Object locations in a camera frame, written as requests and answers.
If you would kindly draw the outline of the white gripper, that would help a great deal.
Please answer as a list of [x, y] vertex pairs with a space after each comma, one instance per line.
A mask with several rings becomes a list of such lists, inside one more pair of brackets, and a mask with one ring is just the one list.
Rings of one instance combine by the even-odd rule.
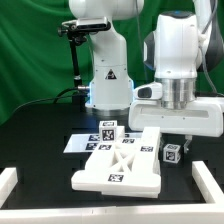
[[184, 109], [165, 109], [159, 101], [135, 100], [128, 123], [134, 131], [159, 127], [162, 133], [185, 135], [187, 154], [193, 136], [220, 137], [224, 133], [224, 98], [198, 97]]

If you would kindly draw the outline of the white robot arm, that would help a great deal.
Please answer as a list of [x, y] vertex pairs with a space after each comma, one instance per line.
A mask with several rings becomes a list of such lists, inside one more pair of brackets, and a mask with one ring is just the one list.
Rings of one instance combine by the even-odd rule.
[[123, 36], [100, 25], [138, 15], [144, 0], [69, 0], [75, 27], [90, 32], [93, 79], [87, 108], [98, 113], [128, 112], [134, 131], [158, 127], [164, 133], [219, 137], [224, 110], [211, 97], [197, 97], [197, 73], [224, 56], [216, 19], [218, 0], [192, 0], [194, 12], [164, 12], [143, 41], [139, 57], [130, 56]]

